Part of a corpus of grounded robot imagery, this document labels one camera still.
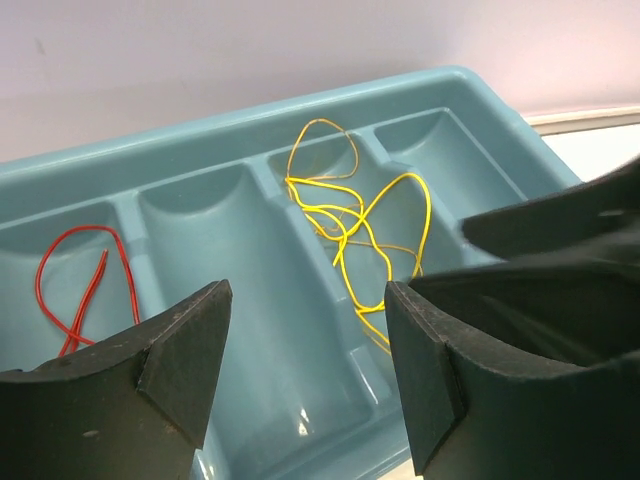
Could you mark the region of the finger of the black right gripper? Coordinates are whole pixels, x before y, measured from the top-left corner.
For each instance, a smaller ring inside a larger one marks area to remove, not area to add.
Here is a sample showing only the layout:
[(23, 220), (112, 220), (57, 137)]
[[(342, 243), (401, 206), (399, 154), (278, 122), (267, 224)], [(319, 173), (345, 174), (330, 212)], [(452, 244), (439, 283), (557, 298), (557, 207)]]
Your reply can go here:
[(591, 366), (639, 348), (639, 162), (562, 192), (468, 217), (497, 262), (410, 287), (528, 353)]

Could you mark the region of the teal four-compartment tray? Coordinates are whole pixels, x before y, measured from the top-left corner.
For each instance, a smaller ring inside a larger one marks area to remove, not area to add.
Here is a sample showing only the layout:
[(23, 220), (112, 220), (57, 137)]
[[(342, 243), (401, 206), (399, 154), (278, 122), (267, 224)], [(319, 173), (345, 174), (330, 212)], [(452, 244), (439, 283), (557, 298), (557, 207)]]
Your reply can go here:
[(575, 173), (473, 72), (389, 77), (1, 167), (1, 366), (64, 335), (100, 255), (84, 333), (226, 279), (232, 319), (195, 479), (377, 479), (409, 459), (391, 358), (354, 303), (486, 254), (461, 219)]

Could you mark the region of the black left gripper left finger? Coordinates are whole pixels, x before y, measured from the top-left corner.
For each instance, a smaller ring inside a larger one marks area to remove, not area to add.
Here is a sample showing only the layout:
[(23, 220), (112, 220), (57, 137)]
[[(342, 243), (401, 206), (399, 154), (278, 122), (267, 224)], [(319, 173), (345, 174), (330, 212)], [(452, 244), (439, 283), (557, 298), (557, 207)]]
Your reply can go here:
[(202, 448), (232, 290), (166, 311), (34, 370), (1, 375), (5, 479), (186, 479)]

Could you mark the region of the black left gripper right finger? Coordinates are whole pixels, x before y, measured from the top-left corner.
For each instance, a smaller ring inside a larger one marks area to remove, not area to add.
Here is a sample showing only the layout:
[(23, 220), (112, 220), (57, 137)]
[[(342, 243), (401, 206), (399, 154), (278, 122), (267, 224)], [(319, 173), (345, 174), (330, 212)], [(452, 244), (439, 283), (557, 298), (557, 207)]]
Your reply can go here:
[(418, 476), (638, 477), (637, 352), (582, 367), (501, 341), (400, 282), (385, 303)]

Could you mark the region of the aluminium table edge rail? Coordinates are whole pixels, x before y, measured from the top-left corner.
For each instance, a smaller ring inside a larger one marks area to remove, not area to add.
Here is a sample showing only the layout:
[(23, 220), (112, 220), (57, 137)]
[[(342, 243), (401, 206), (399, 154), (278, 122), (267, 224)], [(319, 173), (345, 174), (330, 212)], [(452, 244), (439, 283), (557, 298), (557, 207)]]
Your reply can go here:
[(614, 128), (639, 123), (640, 108), (612, 107), (525, 117), (541, 136)]

